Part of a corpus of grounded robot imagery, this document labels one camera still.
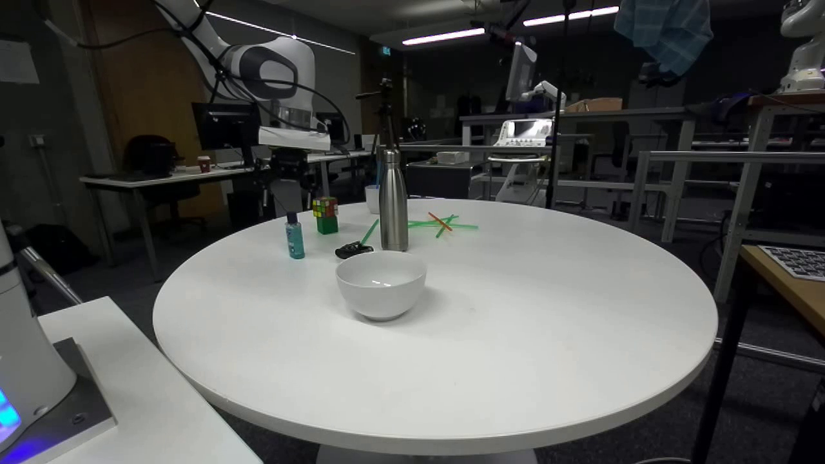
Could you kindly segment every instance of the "desk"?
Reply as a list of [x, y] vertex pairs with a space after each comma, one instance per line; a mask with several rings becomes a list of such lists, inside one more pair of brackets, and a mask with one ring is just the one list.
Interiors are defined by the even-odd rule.
[[742, 334], [745, 317], [747, 317], [757, 280], [766, 280], [770, 287], [775, 287], [816, 334], [825, 334], [825, 282], [821, 280], [793, 277], [779, 262], [774, 262], [770, 254], [766, 254], [760, 247], [753, 247], [753, 244], [745, 244], [740, 249], [740, 262], [742, 262], [736, 273], [740, 293], [725, 324], [725, 336], [722, 336], [718, 357], [714, 365], [711, 388], [708, 388], [704, 415], [702, 415], [702, 427], [694, 443], [694, 464], [704, 464], [708, 455], [730, 367], [740, 345], [740, 334]]
[[[372, 157], [372, 151], [351, 151], [351, 153], [308, 151], [306, 153], [308, 164], [319, 164], [319, 177], [323, 177], [323, 192], [324, 196], [330, 192], [330, 170], [328, 170], [328, 164], [337, 162], [337, 160], [356, 160], [356, 157]], [[244, 164], [222, 166], [218, 164], [218, 166], [214, 166], [209, 171], [201, 171], [195, 166], [182, 166], [182, 170], [174, 170], [168, 177], [133, 177], [133, 179], [82, 174], [79, 182], [92, 191], [92, 205], [94, 205], [94, 214], [97, 214], [97, 224], [100, 224], [100, 235], [103, 235], [103, 244], [105, 244], [105, 256], [107, 260], [112, 256], [112, 242], [110, 242], [110, 228], [105, 224], [97, 191], [116, 191], [116, 192], [127, 192], [129, 196], [132, 209], [133, 209], [133, 214], [138, 219], [138, 228], [142, 228], [145, 249], [150, 254], [150, 264], [151, 264], [151, 269], [159, 269], [158, 251], [154, 251], [151, 224], [150, 224], [142, 192], [147, 187], [158, 187], [158, 186], [218, 182], [218, 179], [247, 177], [247, 174], [254, 174], [254, 166], [244, 166]]]
[[158, 339], [209, 401], [259, 427], [475, 464], [637, 420], [702, 370], [717, 304], [662, 247], [533, 205], [409, 200], [409, 219], [427, 210], [480, 228], [409, 228], [427, 291], [399, 318], [361, 322], [335, 287], [333, 249], [374, 222], [353, 202], [337, 235], [305, 232], [305, 260], [288, 260], [283, 219], [185, 260], [154, 298]]
[[42, 324], [48, 339], [74, 336], [116, 418], [51, 464], [259, 460], [110, 298], [51, 311]]

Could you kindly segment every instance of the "ceiling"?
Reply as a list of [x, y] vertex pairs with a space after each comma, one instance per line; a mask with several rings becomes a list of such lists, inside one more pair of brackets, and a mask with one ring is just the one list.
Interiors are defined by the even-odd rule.
[[[433, 28], [460, 21], [507, 21], [518, 0], [262, 0], [323, 22], [361, 34], [395, 35], [404, 28]], [[577, 0], [577, 6], [619, 0]], [[779, 13], [783, 0], [711, 0], [714, 18]], [[533, 0], [522, 18], [561, 13], [561, 0]]]

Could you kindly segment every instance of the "ceiling light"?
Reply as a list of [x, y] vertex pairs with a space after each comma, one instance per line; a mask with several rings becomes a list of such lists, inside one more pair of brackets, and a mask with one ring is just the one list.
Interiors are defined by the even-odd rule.
[[[616, 13], [619, 13], [619, 5], [609, 5], [609, 6], [569, 13], [569, 21], [587, 21], [587, 18], [616, 15]], [[543, 15], [543, 18], [522, 21], [525, 28], [548, 24], [548, 22], [564, 22], [564, 15]]]
[[485, 28], [463, 28], [463, 31], [448, 31], [448, 34], [433, 34], [433, 35], [414, 35], [402, 41], [404, 45], [421, 45], [421, 43], [435, 43], [435, 41], [457, 41], [468, 35], [481, 35]]
[[225, 21], [225, 22], [265, 31], [265, 34], [272, 34], [272, 35], [288, 35], [293, 41], [305, 41], [305, 43], [311, 43], [311, 45], [319, 45], [319, 48], [330, 48], [330, 52], [337, 52], [337, 54], [356, 57], [356, 52], [351, 52], [351, 48], [341, 48], [341, 45], [330, 45], [330, 43], [323, 43], [323, 41], [311, 41], [311, 37], [305, 37], [305, 35], [295, 35], [295, 34], [286, 34], [286, 31], [279, 31], [279, 28], [268, 28], [268, 24], [259, 24], [259, 22], [250, 22], [250, 21], [243, 21], [243, 18], [235, 18], [235, 15], [222, 15], [222, 13], [214, 13], [214, 10], [205, 10], [205, 15], [216, 18], [216, 21]]

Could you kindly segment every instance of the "stainless steel bottle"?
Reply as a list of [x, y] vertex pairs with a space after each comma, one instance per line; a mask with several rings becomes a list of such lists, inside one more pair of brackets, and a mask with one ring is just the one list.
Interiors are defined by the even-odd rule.
[[402, 171], [402, 153], [397, 150], [383, 150], [383, 171], [378, 177], [378, 202], [382, 202], [382, 247], [408, 249], [408, 187]]

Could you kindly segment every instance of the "round white table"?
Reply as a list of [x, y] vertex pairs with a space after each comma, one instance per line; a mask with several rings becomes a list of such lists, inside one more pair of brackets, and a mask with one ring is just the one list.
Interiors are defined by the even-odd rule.
[[154, 300], [159, 348], [209, 401], [259, 427], [467, 460], [611, 430], [702, 370], [717, 304], [662, 247], [547, 209], [409, 200], [409, 222], [427, 210], [457, 227], [409, 228], [427, 291], [404, 317], [359, 318], [337, 291], [333, 249], [377, 219], [356, 202], [337, 235], [302, 214], [305, 260], [288, 256], [283, 219], [185, 260]]

